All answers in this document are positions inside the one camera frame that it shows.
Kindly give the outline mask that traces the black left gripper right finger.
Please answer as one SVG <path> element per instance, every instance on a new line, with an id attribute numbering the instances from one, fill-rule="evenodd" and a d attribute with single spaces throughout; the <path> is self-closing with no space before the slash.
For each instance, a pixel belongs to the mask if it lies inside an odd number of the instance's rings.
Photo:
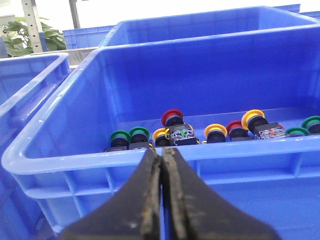
<path id="1" fill-rule="evenodd" d="M 170 240 L 279 240 L 269 224 L 235 207 L 196 174 L 177 148 L 163 148 L 162 194 Z"/>

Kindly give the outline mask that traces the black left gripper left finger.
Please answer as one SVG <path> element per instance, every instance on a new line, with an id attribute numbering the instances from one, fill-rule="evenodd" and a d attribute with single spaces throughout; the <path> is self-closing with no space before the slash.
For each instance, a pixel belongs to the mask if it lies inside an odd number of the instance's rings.
<path id="1" fill-rule="evenodd" d="M 67 226 L 61 240 L 158 240 L 161 160 L 145 151 L 126 183 L 103 205 Z"/>

